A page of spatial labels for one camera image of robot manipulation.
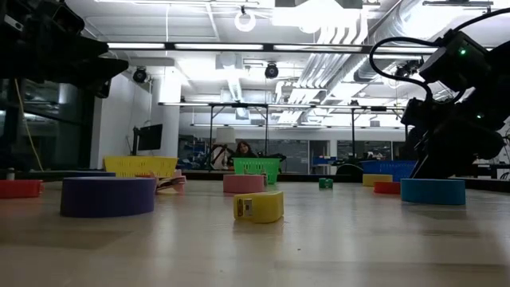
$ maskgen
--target black cable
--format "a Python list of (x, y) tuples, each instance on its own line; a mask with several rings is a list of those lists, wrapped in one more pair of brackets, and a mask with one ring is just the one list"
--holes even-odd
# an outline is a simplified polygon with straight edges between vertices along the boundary
[(415, 79), (412, 79), (412, 78), (406, 78), (406, 77), (390, 75), (389, 73), (383, 72), (375, 64), (375, 61), (374, 61), (375, 51), (380, 46), (382, 46), (383, 44), (386, 44), (386, 43), (392, 42), (392, 41), (406, 41), (406, 42), (409, 42), (409, 43), (414, 43), (414, 44), (419, 44), (419, 45), (426, 45), (426, 46), (429, 46), (429, 47), (437, 47), (437, 44), (435, 44), (435, 43), (433, 43), (431, 41), (424, 41), (424, 40), (420, 40), (420, 39), (416, 39), (416, 38), (412, 38), (412, 37), (389, 37), (389, 38), (381, 40), (377, 44), (375, 44), (372, 47), (372, 50), (370, 51), (370, 54), (368, 55), (368, 61), (370, 62), (370, 66), (372, 67), (372, 69), (376, 73), (378, 73), (379, 75), (381, 75), (383, 77), (387, 77), (387, 78), (395, 80), (395, 81), (405, 81), (405, 82), (408, 82), (408, 83), (419, 85), (420, 87), (424, 88), (425, 91), (426, 91), (426, 100), (432, 100), (432, 90), (430, 89), (430, 87), (427, 85), (426, 82), (418, 81), (418, 80), (415, 80)]
[(497, 15), (501, 15), (501, 14), (506, 14), (506, 13), (509, 13), (510, 12), (510, 8), (504, 8), (504, 9), (500, 9), (498, 11), (495, 11), (495, 12), (491, 12), (491, 13), (486, 13), (486, 14), (483, 14), (479, 17), (476, 17), (476, 18), (473, 18), (467, 22), (464, 22), (462, 24), (460, 24), (459, 26), (457, 26), (457, 28), (453, 29), (453, 31), (460, 31), (461, 29), (464, 29), (465, 27), (469, 26), (469, 25), (472, 25), (474, 23), (477, 23), (477, 22), (480, 22), (482, 20), (485, 20), (485, 19), (488, 19), (488, 18), (492, 18), (494, 16), (497, 16)]

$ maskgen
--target ceiling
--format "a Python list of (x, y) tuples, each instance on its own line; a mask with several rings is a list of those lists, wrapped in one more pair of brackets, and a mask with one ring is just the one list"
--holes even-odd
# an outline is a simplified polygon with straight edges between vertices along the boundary
[[(369, 30), (398, 1), (380, 0), (379, 2), (379, 8), (367, 12)], [(507, 0), (494, 2), (499, 7), (510, 6), (510, 1)], [(208, 10), (207, 6), (135, 5), (122, 2), (96, 2), (95, 0), (67, 0), (66, 3), (86, 21), (88, 37), (95, 37), (101, 41), (317, 43), (320, 39), (320, 32), (304, 33), (300, 28), (294, 26), (274, 26), (271, 20), (275, 11), (274, 8), (271, 8), (274, 7), (274, 1), (270, 0), (261, 1), (261, 8), (247, 8), (257, 15), (256, 25), (249, 32), (241, 32), (234, 25), (234, 18), (239, 12), (239, 8), (236, 7), (220, 8), (212, 5)], [(438, 14), (438, 18), (447, 16), (451, 21), (448, 20), (446, 22), (448, 24), (443, 29), (439, 29), (432, 38), (441, 36), (447, 29), (481, 15), (483, 12), (483, 9), (470, 7), (455, 8), (455, 13)], [(437, 18), (417, 16), (416, 13), (411, 17), (418, 18), (413, 25), (413, 29), (416, 29), (417, 33), (418, 30), (425, 29), (437, 21)], [(508, 27), (509, 24), (510, 17), (500, 16), (470, 26), (465, 29), (465, 32), (482, 45), (495, 46), (510, 40), (510, 29), (501, 29), (501, 27)], [(118, 52), (112, 57), (124, 58), (129, 61), (147, 57), (175, 59), (182, 73), (187, 77), (187, 82), (182, 87), (182, 94), (187, 99), (193, 100), (194, 96), (218, 95), (221, 90), (228, 89), (227, 80), (221, 71), (216, 70), (218, 54), (219, 52), (129, 51)], [(245, 69), (240, 74), (241, 87), (274, 92), (279, 81), (290, 77), (293, 79), (300, 77), (311, 59), (311, 54), (241, 53), (241, 58), (244, 61)], [(275, 61), (280, 70), (279, 78), (276, 80), (265, 79), (264, 71), (268, 61)], [(247, 65), (246, 62), (255, 63), (255, 65)], [(156, 75), (162, 74), (158, 69), (152, 72)], [(440, 84), (432, 85), (432, 89), (435, 92), (445, 90)], [(372, 103), (371, 105), (393, 105), (395, 101), (405, 104), (407, 99), (415, 96), (424, 96), (424, 92), (415, 85), (397, 85), (395, 88), (395, 86), (391, 87), (387, 81), (375, 79), (368, 85), (363, 85), (363, 88), (351, 95), (349, 99), (358, 99), (368, 104)]]

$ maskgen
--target cable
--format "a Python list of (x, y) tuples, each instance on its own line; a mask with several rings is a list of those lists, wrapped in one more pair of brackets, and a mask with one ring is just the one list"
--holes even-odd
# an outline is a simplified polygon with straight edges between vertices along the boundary
[(39, 165), (39, 168), (41, 169), (41, 171), (44, 171), (44, 169), (42, 168), (41, 159), (39, 159), (39, 155), (37, 154), (37, 151), (35, 150), (35, 146), (33, 145), (32, 135), (30, 134), (30, 129), (29, 129), (29, 123), (25, 119), (25, 109), (23, 108), (22, 95), (19, 92), (18, 79), (14, 79), (14, 84), (16, 85), (16, 93), (18, 95), (18, 100), (19, 100), (19, 109), (22, 111), (23, 120), (25, 120), (26, 134), (29, 137), (29, 141), (30, 141), (30, 145), (32, 146), (33, 154), (35, 155), (35, 158), (37, 159), (37, 164)]
[(385, 73), (384, 71), (382, 71), (376, 64), (375, 64), (375, 61), (374, 61), (374, 54), (375, 54), (375, 51), (380, 47), (382, 46), (383, 44), (386, 44), (388, 42), (392, 42), (392, 41), (406, 41), (406, 42), (409, 42), (409, 43), (414, 43), (414, 44), (419, 44), (419, 45), (426, 45), (426, 46), (429, 46), (429, 47), (437, 47), (437, 45), (433, 42), (430, 42), (430, 41), (424, 41), (424, 40), (420, 40), (420, 39), (416, 39), (416, 38), (412, 38), (412, 37), (389, 37), (387, 39), (384, 39), (384, 40), (381, 40), (379, 41), (378, 43), (376, 43), (373, 47), (372, 47), (372, 50), (370, 51), (370, 54), (368, 56), (368, 61), (370, 62), (370, 66), (372, 67), (372, 69), (378, 73), (379, 75), (383, 76), (383, 77), (387, 77), (387, 78), (390, 78), (392, 80), (396, 80), (396, 81), (405, 81), (405, 82), (408, 82), (408, 83), (412, 83), (412, 84), (415, 84), (415, 85), (419, 85), (420, 87), (424, 88), (425, 91), (426, 91), (426, 101), (431, 101), (432, 100), (432, 90), (430, 89), (430, 87), (427, 85), (426, 82), (422, 82), (422, 81), (418, 81), (418, 80), (415, 80), (415, 79), (412, 79), (412, 78), (406, 78), (406, 77), (400, 77), (400, 76), (394, 76), (394, 75), (390, 75), (389, 73)]
[(491, 13), (486, 13), (486, 14), (483, 14), (481, 16), (478, 16), (476, 18), (473, 18), (469, 21), (466, 21), (462, 24), (460, 24), (459, 26), (457, 26), (457, 28), (453, 29), (453, 31), (460, 31), (461, 29), (464, 29), (465, 27), (467, 26), (470, 26), (474, 23), (477, 23), (477, 22), (480, 22), (482, 20), (485, 20), (485, 19), (489, 19), (489, 18), (492, 18), (494, 16), (497, 16), (497, 15), (501, 15), (501, 14), (506, 14), (506, 13), (509, 13), (510, 12), (510, 8), (504, 8), (504, 9), (501, 9), (501, 10), (498, 10), (498, 11), (495, 11), (495, 12), (491, 12)]

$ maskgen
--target person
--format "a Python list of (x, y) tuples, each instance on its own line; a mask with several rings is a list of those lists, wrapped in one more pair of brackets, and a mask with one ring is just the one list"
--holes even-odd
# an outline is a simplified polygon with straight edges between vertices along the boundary
[(237, 149), (232, 157), (256, 158), (257, 155), (252, 151), (249, 144), (242, 140), (237, 144)]

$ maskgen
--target security camera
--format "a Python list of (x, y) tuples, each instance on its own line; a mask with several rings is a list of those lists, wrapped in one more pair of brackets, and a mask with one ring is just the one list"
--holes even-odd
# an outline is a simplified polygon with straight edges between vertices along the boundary
[(133, 73), (133, 81), (139, 84), (145, 84), (151, 79), (151, 76), (147, 74), (147, 67), (137, 67)]
[(278, 77), (278, 68), (276, 63), (268, 63), (268, 67), (265, 68), (265, 77), (268, 79)]

